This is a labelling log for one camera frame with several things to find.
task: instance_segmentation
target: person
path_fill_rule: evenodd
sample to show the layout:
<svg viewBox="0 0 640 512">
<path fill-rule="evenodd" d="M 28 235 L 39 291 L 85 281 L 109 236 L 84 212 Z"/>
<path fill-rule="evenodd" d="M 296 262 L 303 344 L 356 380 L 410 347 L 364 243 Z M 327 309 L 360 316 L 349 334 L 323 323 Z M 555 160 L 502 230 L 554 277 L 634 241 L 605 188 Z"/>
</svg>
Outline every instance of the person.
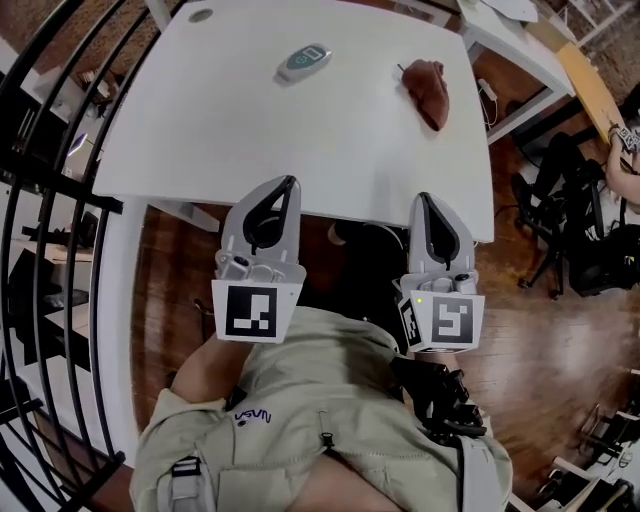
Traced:
<svg viewBox="0 0 640 512">
<path fill-rule="evenodd" d="M 389 363 L 402 356 L 394 337 L 373 322 L 382 313 L 372 283 L 389 284 L 393 272 L 368 280 L 353 275 L 375 264 L 388 269 L 389 258 L 404 258 L 406 267 L 402 244 L 390 230 L 369 225 L 355 229 L 350 245 L 348 258 L 356 260 L 345 271 L 352 277 L 340 280 L 350 292 L 339 290 L 342 300 L 334 303 L 354 317 L 300 306 L 280 345 L 214 335 L 186 360 L 140 438 L 131 484 L 136 510 L 461 510 L 461 450 L 427 437 L 396 398 Z M 358 267 L 363 254 L 371 261 Z M 358 284 L 368 287 L 359 300 Z M 418 357 L 457 368 L 452 355 Z M 479 440 L 495 461 L 504 510 L 510 459 L 489 435 Z M 178 481 L 184 474 L 197 480 Z"/>
<path fill-rule="evenodd" d="M 600 177 L 601 181 L 604 181 L 598 186 L 598 190 L 605 237 L 620 224 L 621 199 L 627 200 L 627 206 L 624 208 L 625 223 L 640 224 L 640 176 L 622 169 L 620 159 L 623 143 L 615 131 L 610 134 L 610 142 L 607 165 L 602 174 L 599 164 L 594 160 L 587 161 L 569 135 L 556 134 L 551 139 L 540 165 L 540 171 L 531 184 L 532 213 L 535 215 L 535 209 L 540 208 L 543 201 L 557 189 L 561 177 L 569 186 L 569 190 L 579 190 L 582 185 L 580 179 L 586 171 L 591 173 L 592 178 Z M 640 155 L 638 154 L 633 155 L 633 170 L 635 173 L 640 173 Z M 598 239 L 592 226 L 588 228 L 587 236 L 592 240 Z"/>
</svg>

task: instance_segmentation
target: black metal railing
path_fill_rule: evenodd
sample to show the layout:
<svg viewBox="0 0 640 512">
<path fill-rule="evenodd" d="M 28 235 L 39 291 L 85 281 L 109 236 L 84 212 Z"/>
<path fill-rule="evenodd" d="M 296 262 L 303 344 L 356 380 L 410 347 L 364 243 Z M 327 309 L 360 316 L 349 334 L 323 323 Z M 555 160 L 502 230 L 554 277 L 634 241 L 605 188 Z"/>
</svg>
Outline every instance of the black metal railing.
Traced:
<svg viewBox="0 0 640 512">
<path fill-rule="evenodd" d="M 114 448 L 109 434 L 100 379 L 97 327 L 100 265 L 106 226 L 110 214 L 122 213 L 122 204 L 113 198 L 96 196 L 93 194 L 92 189 L 99 168 L 101 149 L 109 128 L 136 73 L 159 37 L 159 33 L 153 37 L 146 48 L 142 49 L 138 61 L 130 68 L 124 81 L 120 84 L 120 88 L 100 127 L 82 178 L 76 181 L 64 176 L 62 171 L 69 149 L 76 137 L 76 131 L 87 109 L 92 104 L 92 100 L 98 90 L 98 85 L 104 79 L 106 73 L 122 49 L 126 46 L 131 36 L 148 18 L 148 9 L 142 11 L 127 28 L 125 33 L 113 46 L 100 68 L 95 72 L 93 80 L 85 90 L 80 106 L 69 118 L 69 123 L 62 136 L 62 141 L 53 162 L 46 162 L 41 158 L 37 158 L 34 155 L 33 146 L 37 137 L 44 135 L 42 131 L 46 130 L 46 128 L 43 127 L 43 120 L 54 105 L 65 80 L 71 75 L 74 67 L 86 52 L 91 42 L 126 2 L 127 0 L 115 0 L 77 45 L 64 65 L 59 77 L 53 84 L 47 98 L 43 101 L 35 116 L 35 122 L 30 125 L 24 145 L 16 146 L 16 144 L 14 144 L 16 136 L 20 135 L 17 133 L 15 126 L 11 123 L 0 122 L 0 168 L 12 176 L 12 185 L 7 202 L 2 239 L 0 241 L 0 323 L 2 338 L 4 340 L 0 378 L 3 381 L 5 377 L 8 379 L 12 404 L 10 407 L 7 407 L 6 410 L 0 411 L 0 425 L 5 425 L 7 427 L 7 435 L 13 436 L 19 444 L 32 454 L 42 474 L 44 474 L 45 481 L 40 481 L 35 477 L 32 472 L 28 470 L 26 461 L 20 460 L 7 448 L 7 444 L 2 435 L 0 435 L 0 478 L 22 504 L 28 510 L 32 511 L 44 510 L 42 504 L 38 502 L 32 491 L 34 486 L 40 489 L 48 499 L 59 504 L 60 510 L 78 510 L 87 504 L 91 496 L 113 475 L 124 461 L 123 453 Z M 175 14 L 183 3 L 184 1 L 179 2 L 172 14 Z M 4 80 L 0 83 L 0 112 L 5 112 L 10 108 L 16 95 L 20 91 L 20 87 L 27 73 L 34 66 L 54 36 L 69 20 L 73 19 L 75 11 L 81 4 L 82 0 L 65 0 L 60 3 L 32 37 Z M 20 193 L 26 183 L 36 184 L 38 190 L 42 190 L 44 195 L 38 218 L 39 227 L 37 229 L 32 285 L 33 341 L 37 355 L 37 365 L 43 397 L 27 397 L 25 399 L 25 386 L 18 377 L 18 369 L 16 368 L 12 344 L 10 342 L 11 328 L 13 327 L 15 318 L 12 316 L 9 307 L 9 252 L 11 249 L 16 207 Z M 43 295 L 43 266 L 45 265 L 46 246 L 47 243 L 50 243 L 49 227 L 56 195 L 65 196 L 76 201 L 67 244 L 67 260 L 64 276 L 63 353 L 66 358 L 67 376 L 79 436 L 76 436 L 61 424 L 56 409 L 56 402 L 52 392 L 51 379 L 47 366 L 48 352 L 45 347 L 46 336 L 43 328 L 44 312 L 42 301 L 40 300 Z M 93 263 L 89 294 L 88 351 L 97 416 L 106 453 L 102 453 L 94 446 L 94 443 L 92 443 L 85 419 L 86 411 L 83 410 L 80 391 L 78 389 L 77 367 L 72 357 L 72 340 L 74 335 L 72 306 L 75 262 L 79 249 L 81 221 L 87 205 L 91 205 L 100 211 L 100 219 L 93 244 Z M 103 342 L 113 342 L 113 340 L 103 340 Z M 39 415 L 39 421 L 34 421 L 34 411 Z M 9 421 L 18 418 L 20 419 L 23 434 L 9 423 Z M 43 425 L 47 426 L 47 432 L 43 431 Z M 49 454 L 55 454 L 55 457 L 50 457 L 50 460 L 55 459 L 54 463 L 50 463 L 45 459 L 38 441 L 44 444 Z M 32 485 L 27 483 L 23 475 L 27 477 Z"/>
</svg>

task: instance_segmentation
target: remote control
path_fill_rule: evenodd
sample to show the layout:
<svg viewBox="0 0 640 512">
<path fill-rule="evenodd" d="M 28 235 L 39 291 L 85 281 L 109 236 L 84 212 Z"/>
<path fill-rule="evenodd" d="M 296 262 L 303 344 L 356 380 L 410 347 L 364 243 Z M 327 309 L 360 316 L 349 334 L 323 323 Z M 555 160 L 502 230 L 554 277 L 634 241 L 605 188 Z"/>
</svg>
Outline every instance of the remote control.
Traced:
<svg viewBox="0 0 640 512">
<path fill-rule="evenodd" d="M 331 50 L 314 43 L 291 54 L 278 67 L 278 76 L 287 82 L 299 82 L 327 65 L 331 59 Z"/>
</svg>

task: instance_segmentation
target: white desk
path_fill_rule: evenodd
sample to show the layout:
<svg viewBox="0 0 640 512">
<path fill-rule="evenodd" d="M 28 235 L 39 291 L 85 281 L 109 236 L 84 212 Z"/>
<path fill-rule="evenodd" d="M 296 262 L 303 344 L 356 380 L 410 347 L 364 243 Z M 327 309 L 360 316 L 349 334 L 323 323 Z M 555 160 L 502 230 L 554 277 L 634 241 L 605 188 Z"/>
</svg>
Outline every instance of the white desk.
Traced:
<svg viewBox="0 0 640 512">
<path fill-rule="evenodd" d="M 213 15 L 199 23 L 201 9 Z M 326 68 L 289 87 L 277 66 L 313 42 Z M 397 64 L 439 60 L 451 111 L 429 129 Z M 186 4 L 162 33 L 110 134 L 97 194 L 232 204 L 292 174 L 305 213 L 406 225 L 421 191 L 493 240 L 491 170 L 463 40 L 420 20 L 319 0 Z"/>
<path fill-rule="evenodd" d="M 489 131 L 489 144 L 504 137 L 567 94 L 575 96 L 571 81 L 555 54 L 519 22 L 505 18 L 481 1 L 471 4 L 466 0 L 458 0 L 458 4 L 466 28 L 465 45 L 472 62 L 478 57 L 481 46 L 489 48 L 546 86 L 545 90 Z"/>
</svg>

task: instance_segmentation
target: wooden floor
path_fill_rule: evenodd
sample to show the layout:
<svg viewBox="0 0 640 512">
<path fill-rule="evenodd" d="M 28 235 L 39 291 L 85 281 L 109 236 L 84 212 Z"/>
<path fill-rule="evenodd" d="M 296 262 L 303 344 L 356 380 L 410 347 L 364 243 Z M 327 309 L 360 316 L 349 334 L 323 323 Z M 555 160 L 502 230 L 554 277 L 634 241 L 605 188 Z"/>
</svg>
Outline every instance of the wooden floor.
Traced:
<svg viewBox="0 0 640 512">
<path fill-rule="evenodd" d="M 474 70 L 500 98 L 525 100 L 540 85 L 500 57 L 486 52 Z M 579 116 L 562 128 L 572 132 Z M 603 159 L 602 147 L 585 148 Z M 491 146 L 495 210 L 513 204 L 509 178 L 523 165 L 510 139 Z M 207 207 L 218 218 L 225 208 Z M 514 491 L 530 500 L 560 455 L 581 463 L 578 430 L 592 408 L 622 405 L 633 379 L 628 369 L 640 365 L 640 294 L 611 291 L 582 299 L 568 290 L 557 302 L 547 294 L 552 275 L 530 290 L 516 283 L 530 275 L 542 254 L 526 230 L 513 225 L 515 210 L 496 220 L 495 242 L 477 248 L 480 291 L 487 297 L 482 342 L 462 355 L 466 383 L 477 403 L 492 415 L 496 437 L 515 466 Z M 327 242 L 327 219 L 306 217 L 300 261 L 308 282 L 328 291 L 344 261 L 343 251 Z M 192 305 L 211 306 L 210 280 L 219 236 L 206 234 L 150 209 L 140 249 L 133 312 L 133 379 L 137 420 L 143 428 L 168 372 L 179 368 L 201 342 L 200 316 Z M 208 332 L 214 330 L 209 321 Z"/>
</svg>

